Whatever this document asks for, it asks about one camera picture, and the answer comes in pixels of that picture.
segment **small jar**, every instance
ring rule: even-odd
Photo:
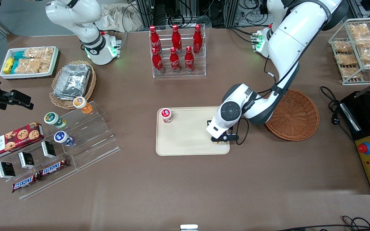
[[[55,133],[54,140],[55,142],[63,143],[65,146],[71,146],[75,143],[75,138],[64,131]]]
[[[44,118],[45,123],[54,125],[56,128],[61,129],[66,126],[66,120],[62,119],[55,112],[48,112]]]
[[[92,105],[87,103],[84,97],[78,96],[74,99],[74,107],[81,109],[81,111],[85,114],[89,114],[92,111]]]
[[[169,124],[172,121],[172,113],[171,113],[171,110],[169,110],[167,108],[162,109],[162,111],[161,111],[161,117],[162,117],[162,120],[165,123]]]

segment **coca-cola bottle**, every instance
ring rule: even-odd
[[[180,54],[182,52],[182,39],[176,24],[172,26],[172,46],[176,49],[176,53]]]
[[[151,32],[151,46],[152,48],[156,48],[158,50],[158,54],[162,53],[162,47],[161,47],[161,41],[159,38],[159,35],[157,34],[157,31],[155,29],[155,26],[150,26],[149,31]]]
[[[186,54],[185,54],[185,70],[188,73],[194,71],[194,54],[192,54],[192,47],[186,47]]]
[[[199,54],[202,48],[202,34],[201,34],[201,25],[197,24],[195,26],[194,33],[194,53]]]
[[[156,48],[152,48],[152,63],[154,64],[155,73],[162,74],[163,73],[162,59],[158,54],[158,49]]]
[[[178,54],[176,54],[175,47],[171,47],[171,56],[169,57],[169,60],[171,61],[172,72],[173,73],[181,72],[181,68],[179,67],[179,57]]]

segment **brown tabletop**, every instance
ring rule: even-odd
[[[325,85],[342,99],[361,86],[342,86],[322,32],[303,55],[291,88],[310,97],[320,112],[318,131],[301,142],[279,139],[253,126],[242,146],[226,155],[162,157],[155,152],[156,112],[162,107],[218,106],[230,86],[270,87],[265,58],[225,29],[207,32],[207,76],[153,79],[148,32],[129,34],[121,58],[96,66],[91,97],[121,151],[21,201],[0,179],[0,230],[275,230],[338,224],[340,215],[370,221],[370,188],[354,144],[330,123]],[[9,36],[9,48],[57,46],[59,67],[89,61],[76,36]],[[267,69],[276,73],[271,63]],[[49,99],[52,79],[5,81],[32,97],[34,110],[0,110],[0,135],[42,122],[48,111],[65,114]]]

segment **round wicker tray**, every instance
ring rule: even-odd
[[[89,76],[89,82],[88,82],[87,90],[85,92],[85,97],[84,97],[88,101],[89,97],[91,97],[92,92],[94,91],[95,82],[97,81],[97,75],[95,74],[94,68],[91,66],[91,64],[89,64],[85,61],[73,61],[73,62],[70,62],[68,64],[75,64],[75,65],[84,64],[84,65],[87,65],[91,68],[91,75]],[[58,78],[61,75],[62,70],[63,70],[63,67],[56,74],[56,76],[55,76],[55,78],[52,82],[52,85],[51,85],[52,89],[55,88],[55,86],[58,82]],[[57,97],[54,96],[54,92],[50,92],[49,97],[51,99],[51,102],[54,105],[58,106],[58,107],[61,107],[61,108],[67,109],[67,110],[75,109],[75,107],[72,104],[72,100],[58,99]]]
[[[316,132],[319,121],[319,111],[312,100],[298,90],[289,89],[266,127],[282,139],[302,141]]]

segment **robotic arm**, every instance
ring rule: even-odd
[[[280,79],[270,88],[268,98],[261,97],[243,83],[232,86],[207,127],[216,139],[242,115],[252,124],[266,123],[296,77],[298,60],[309,44],[322,29],[335,26],[348,11],[347,2],[342,0],[268,0],[267,5],[273,6],[270,10],[276,15],[276,24],[280,22],[278,19],[282,22],[274,32],[269,28],[262,31],[266,38],[261,54],[269,55]]]
[[[105,65],[117,57],[114,36],[101,35],[94,25],[101,19],[102,9],[95,0],[55,0],[45,7],[48,18],[78,36],[88,57],[97,65]]]

